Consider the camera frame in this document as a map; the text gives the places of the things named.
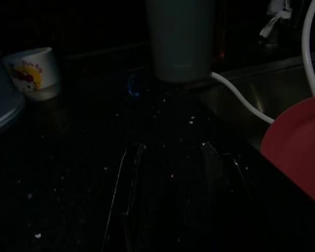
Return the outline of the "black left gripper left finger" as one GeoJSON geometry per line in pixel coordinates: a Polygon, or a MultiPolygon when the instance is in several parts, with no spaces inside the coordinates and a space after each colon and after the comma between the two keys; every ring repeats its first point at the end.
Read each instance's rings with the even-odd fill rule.
{"type": "Polygon", "coordinates": [[[112,195],[101,252],[134,252],[140,205],[140,165],[146,145],[125,150],[112,195]]]}

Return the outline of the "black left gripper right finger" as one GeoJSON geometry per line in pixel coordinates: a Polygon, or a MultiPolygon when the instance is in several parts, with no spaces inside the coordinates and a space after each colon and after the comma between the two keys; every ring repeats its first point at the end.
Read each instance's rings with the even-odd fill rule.
{"type": "Polygon", "coordinates": [[[239,164],[210,142],[201,143],[201,151],[213,200],[218,251],[268,252],[268,233],[239,164]]]}

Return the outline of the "pink round plate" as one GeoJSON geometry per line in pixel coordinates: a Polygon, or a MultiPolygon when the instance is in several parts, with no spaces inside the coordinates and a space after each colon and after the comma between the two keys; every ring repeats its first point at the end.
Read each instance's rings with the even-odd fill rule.
{"type": "Polygon", "coordinates": [[[315,201],[315,97],[280,114],[266,131],[260,152],[315,201]]]}

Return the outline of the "stainless steel sink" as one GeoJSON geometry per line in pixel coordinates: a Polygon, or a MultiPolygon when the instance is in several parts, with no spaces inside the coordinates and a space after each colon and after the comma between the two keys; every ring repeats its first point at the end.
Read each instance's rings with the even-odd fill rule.
{"type": "MultiPolygon", "coordinates": [[[[222,73],[256,109],[275,119],[312,96],[300,56],[222,73]]],[[[269,125],[248,111],[224,85],[211,80],[196,89],[207,108],[259,150],[269,125]]]]}

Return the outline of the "white tiered plastic drawer tower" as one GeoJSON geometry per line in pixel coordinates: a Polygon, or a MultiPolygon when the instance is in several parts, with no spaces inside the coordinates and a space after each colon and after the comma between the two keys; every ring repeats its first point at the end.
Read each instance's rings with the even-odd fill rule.
{"type": "Polygon", "coordinates": [[[24,106],[24,96],[13,87],[0,61],[0,134],[13,124],[24,106]]]}

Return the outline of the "white cartoon print cup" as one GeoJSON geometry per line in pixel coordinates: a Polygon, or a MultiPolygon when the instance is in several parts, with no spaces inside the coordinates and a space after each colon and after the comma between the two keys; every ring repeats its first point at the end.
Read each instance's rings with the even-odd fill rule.
{"type": "Polygon", "coordinates": [[[62,77],[52,48],[20,51],[2,62],[15,88],[29,100],[45,101],[61,93],[62,77]]]}

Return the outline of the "grey water filter canister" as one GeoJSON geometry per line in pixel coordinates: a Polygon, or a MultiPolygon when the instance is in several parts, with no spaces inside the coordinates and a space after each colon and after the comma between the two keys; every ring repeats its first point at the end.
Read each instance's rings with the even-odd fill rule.
{"type": "Polygon", "coordinates": [[[170,83],[211,72],[216,0],[145,0],[155,76],[170,83]]]}

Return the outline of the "white tie on faucet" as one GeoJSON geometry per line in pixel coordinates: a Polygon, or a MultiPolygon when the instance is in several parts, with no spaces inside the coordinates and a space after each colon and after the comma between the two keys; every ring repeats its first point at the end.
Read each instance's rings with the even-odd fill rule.
{"type": "Polygon", "coordinates": [[[267,15],[271,19],[259,33],[263,38],[268,38],[277,21],[281,19],[289,20],[291,18],[292,8],[290,0],[270,0],[267,15]]]}

